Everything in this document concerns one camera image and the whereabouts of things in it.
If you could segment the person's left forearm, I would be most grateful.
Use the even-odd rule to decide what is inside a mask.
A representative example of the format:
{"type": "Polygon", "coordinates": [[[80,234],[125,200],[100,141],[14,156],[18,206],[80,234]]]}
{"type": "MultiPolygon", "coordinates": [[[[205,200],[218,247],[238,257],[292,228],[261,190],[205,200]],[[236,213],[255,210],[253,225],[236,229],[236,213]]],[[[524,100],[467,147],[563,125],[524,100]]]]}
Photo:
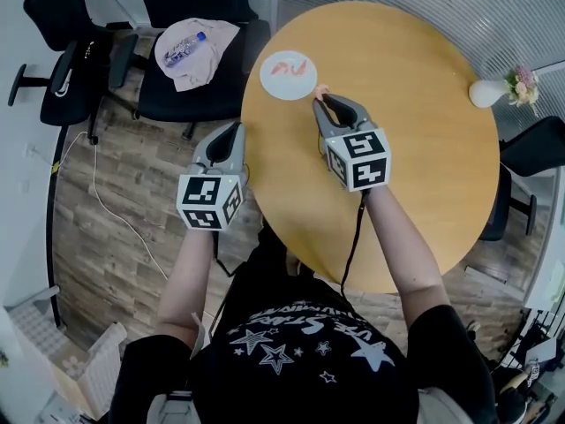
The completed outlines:
{"type": "Polygon", "coordinates": [[[211,231],[189,230],[161,295],[156,333],[175,337],[191,349],[200,332],[209,270],[214,257],[211,231]]]}

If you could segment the open box with lattice flaps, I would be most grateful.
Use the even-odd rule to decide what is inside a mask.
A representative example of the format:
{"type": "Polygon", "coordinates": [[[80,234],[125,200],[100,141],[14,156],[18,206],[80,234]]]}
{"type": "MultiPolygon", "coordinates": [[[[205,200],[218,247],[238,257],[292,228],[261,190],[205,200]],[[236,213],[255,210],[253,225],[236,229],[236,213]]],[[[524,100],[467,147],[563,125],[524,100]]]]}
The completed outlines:
{"type": "Polygon", "coordinates": [[[14,307],[8,316],[25,360],[55,391],[92,420],[105,415],[121,366],[119,345],[127,337],[124,326],[111,324],[83,350],[34,303],[14,307]]]}

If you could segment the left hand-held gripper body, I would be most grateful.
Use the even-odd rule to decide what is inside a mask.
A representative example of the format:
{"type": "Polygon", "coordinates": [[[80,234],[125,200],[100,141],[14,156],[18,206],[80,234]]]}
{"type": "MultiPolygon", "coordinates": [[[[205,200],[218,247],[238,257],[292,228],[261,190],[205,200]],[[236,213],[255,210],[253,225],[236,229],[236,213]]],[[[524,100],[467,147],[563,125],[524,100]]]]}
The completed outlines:
{"type": "Polygon", "coordinates": [[[244,203],[245,163],[227,168],[190,163],[179,177],[177,211],[189,229],[226,231],[244,203]]]}

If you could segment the black star-print T-shirt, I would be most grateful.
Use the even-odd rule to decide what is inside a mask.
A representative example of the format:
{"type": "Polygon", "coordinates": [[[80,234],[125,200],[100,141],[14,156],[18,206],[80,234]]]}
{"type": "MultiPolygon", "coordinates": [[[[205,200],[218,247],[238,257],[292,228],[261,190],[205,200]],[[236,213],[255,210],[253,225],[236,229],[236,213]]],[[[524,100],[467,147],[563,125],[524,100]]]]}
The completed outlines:
{"type": "Polygon", "coordinates": [[[493,382],[455,309],[433,307],[401,352],[331,287],[249,260],[209,345],[127,345],[109,424],[146,424],[153,399],[192,393],[201,424],[498,424],[493,382]]]}

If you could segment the pink flower bouquet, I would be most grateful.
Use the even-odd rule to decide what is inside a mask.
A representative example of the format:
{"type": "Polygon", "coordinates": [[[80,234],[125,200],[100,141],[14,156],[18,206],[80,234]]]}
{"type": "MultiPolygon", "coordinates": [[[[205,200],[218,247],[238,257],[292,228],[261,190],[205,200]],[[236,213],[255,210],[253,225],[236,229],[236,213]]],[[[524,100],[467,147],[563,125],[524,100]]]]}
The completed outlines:
{"type": "Polygon", "coordinates": [[[533,71],[524,66],[516,66],[507,73],[504,80],[510,105],[535,107],[539,98],[539,80],[533,71]]]}

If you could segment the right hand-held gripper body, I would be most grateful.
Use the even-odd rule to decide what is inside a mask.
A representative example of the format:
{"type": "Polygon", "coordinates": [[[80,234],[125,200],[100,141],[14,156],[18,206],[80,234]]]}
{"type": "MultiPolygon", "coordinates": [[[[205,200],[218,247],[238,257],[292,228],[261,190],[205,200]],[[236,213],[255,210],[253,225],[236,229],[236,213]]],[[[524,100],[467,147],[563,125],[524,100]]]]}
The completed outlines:
{"type": "Polygon", "coordinates": [[[386,186],[391,151],[383,129],[372,121],[323,135],[328,168],[349,192],[386,186]]]}

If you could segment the person's right forearm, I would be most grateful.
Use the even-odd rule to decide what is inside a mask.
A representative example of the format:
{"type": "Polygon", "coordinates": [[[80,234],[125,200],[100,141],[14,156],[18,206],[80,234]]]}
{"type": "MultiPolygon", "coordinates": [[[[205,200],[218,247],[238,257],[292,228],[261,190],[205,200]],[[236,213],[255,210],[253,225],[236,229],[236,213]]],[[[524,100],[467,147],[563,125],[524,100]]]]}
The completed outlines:
{"type": "Polygon", "coordinates": [[[373,188],[365,207],[411,326],[429,309],[449,303],[428,244],[387,186],[373,188]]]}

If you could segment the white plate with shrimps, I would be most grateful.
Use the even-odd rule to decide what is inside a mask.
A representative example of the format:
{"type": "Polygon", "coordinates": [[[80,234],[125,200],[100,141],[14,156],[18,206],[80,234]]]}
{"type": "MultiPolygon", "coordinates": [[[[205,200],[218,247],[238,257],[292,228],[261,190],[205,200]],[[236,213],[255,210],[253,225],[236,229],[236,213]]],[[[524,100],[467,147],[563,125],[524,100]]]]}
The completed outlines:
{"type": "Polygon", "coordinates": [[[317,86],[318,73],[314,62],[306,55],[293,51],[278,51],[267,57],[260,67],[260,83],[274,98],[284,101],[295,101],[307,97],[317,86]],[[308,66],[302,77],[296,78],[290,74],[289,61],[292,59],[307,59],[308,66]],[[286,74],[271,75],[271,70],[278,62],[289,66],[286,74]]]}

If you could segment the black mesh office chair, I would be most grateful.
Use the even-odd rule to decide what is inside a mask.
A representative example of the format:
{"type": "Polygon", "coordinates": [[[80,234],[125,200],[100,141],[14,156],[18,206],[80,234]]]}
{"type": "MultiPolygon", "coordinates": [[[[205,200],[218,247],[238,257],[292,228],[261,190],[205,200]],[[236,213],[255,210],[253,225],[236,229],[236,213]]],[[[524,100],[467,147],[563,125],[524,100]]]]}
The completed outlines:
{"type": "Polygon", "coordinates": [[[88,121],[87,138],[96,145],[94,124],[108,94],[112,32],[91,20],[85,0],[24,0],[23,9],[48,47],[61,56],[48,78],[27,77],[21,65],[8,105],[22,87],[44,87],[41,122],[68,127],[88,121]]]}
{"type": "Polygon", "coordinates": [[[565,166],[565,122],[559,117],[545,117],[513,139],[500,142],[499,148],[501,162],[497,193],[490,216],[479,236],[482,241],[502,239],[511,208],[527,217],[525,233],[533,233],[537,198],[532,195],[527,202],[513,198],[511,175],[527,178],[565,166]]]}
{"type": "Polygon", "coordinates": [[[192,137],[198,122],[238,118],[246,82],[253,65],[270,38],[270,26],[252,10],[249,0],[144,0],[151,25],[161,29],[184,19],[224,20],[240,28],[226,49],[215,76],[205,86],[177,92],[154,59],[140,59],[144,76],[138,100],[138,113],[154,121],[186,123],[184,133],[192,137]]]}

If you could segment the pale pink cloth bag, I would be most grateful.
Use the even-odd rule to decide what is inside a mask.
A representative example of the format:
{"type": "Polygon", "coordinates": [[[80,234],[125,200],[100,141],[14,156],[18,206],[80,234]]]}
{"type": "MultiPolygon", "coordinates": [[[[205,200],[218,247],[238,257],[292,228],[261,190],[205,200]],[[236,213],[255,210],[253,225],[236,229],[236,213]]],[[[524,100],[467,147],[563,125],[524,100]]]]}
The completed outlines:
{"type": "Polygon", "coordinates": [[[224,52],[240,28],[224,20],[184,19],[165,29],[154,45],[154,59],[164,75],[173,80],[177,92],[207,85],[215,76],[224,52]],[[204,32],[207,39],[187,58],[173,67],[163,62],[165,53],[184,38],[204,32]]]}

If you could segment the clear plastic water bottle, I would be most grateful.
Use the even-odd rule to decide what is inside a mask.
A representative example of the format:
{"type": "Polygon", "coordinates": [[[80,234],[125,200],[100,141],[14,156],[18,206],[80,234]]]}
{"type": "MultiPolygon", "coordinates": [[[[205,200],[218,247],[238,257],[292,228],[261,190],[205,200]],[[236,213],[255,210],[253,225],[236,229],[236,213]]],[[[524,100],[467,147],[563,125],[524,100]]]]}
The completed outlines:
{"type": "Polygon", "coordinates": [[[180,61],[189,57],[206,39],[207,37],[204,32],[198,32],[184,38],[177,45],[175,45],[165,53],[163,57],[165,66],[173,67],[180,61]]]}

